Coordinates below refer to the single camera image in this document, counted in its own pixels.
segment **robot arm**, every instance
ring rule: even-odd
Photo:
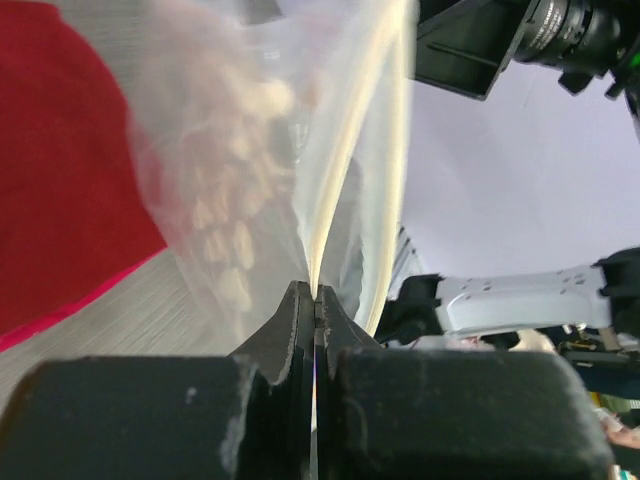
[[[397,299],[387,302],[376,340],[406,345],[424,335],[486,337],[561,325],[597,330],[602,345],[597,351],[563,346],[560,353],[571,363],[637,371],[640,249],[535,275],[410,277]]]

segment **white surface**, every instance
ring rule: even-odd
[[[415,90],[404,224],[425,271],[493,276],[590,263],[640,243],[640,147],[594,80],[512,63],[486,102]]]
[[[609,301],[599,291],[599,268],[499,278],[447,277],[438,283],[436,308],[445,333],[461,338],[584,323],[610,326]]]

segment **white backdrop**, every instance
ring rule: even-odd
[[[477,102],[417,84],[404,225],[427,272],[489,276],[640,244],[640,146],[623,98],[511,64]]]

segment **plastic bag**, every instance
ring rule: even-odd
[[[373,333],[393,266],[413,4],[298,3],[156,0],[143,28],[141,195],[230,349],[292,280],[333,286]]]

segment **red cloth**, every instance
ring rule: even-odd
[[[112,75],[55,7],[0,1],[0,335],[164,248],[126,121]]]

